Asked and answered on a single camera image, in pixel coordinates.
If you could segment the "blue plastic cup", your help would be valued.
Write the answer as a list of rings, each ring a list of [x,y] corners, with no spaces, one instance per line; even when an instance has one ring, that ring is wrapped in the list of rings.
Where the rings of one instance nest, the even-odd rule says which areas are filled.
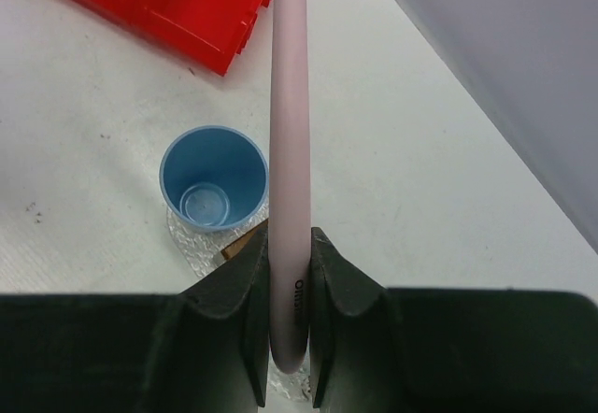
[[[193,128],[167,148],[159,169],[163,198],[184,224],[201,233],[245,224],[263,206],[269,173],[259,147],[225,126]]]

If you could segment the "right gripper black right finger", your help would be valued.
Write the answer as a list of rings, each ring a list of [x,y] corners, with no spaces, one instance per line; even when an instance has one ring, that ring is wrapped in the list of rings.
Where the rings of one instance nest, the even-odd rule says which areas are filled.
[[[573,292],[386,288],[312,232],[322,412],[593,412],[597,307]]]

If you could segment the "clear textured holder with wood ends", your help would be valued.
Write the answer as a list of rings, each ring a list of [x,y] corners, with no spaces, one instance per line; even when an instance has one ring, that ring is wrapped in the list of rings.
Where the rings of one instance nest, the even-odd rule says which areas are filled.
[[[266,226],[268,220],[264,220],[258,223],[253,228],[246,231],[242,236],[237,238],[231,244],[227,245],[225,248],[221,250],[221,256],[224,258],[225,261],[230,261],[233,259],[247,244],[250,242],[252,237],[256,234],[256,232],[263,226]]]

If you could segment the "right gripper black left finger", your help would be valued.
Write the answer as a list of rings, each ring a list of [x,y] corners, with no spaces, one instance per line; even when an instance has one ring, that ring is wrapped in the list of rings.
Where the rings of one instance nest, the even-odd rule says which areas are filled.
[[[255,412],[268,372],[267,230],[179,294],[7,294],[5,412]]]

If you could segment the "pink toothbrush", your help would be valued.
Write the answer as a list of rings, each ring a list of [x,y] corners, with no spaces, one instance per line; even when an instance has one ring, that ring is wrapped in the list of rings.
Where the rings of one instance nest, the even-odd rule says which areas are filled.
[[[311,256],[310,128],[306,0],[274,0],[268,262],[270,347],[278,370],[304,361]]]

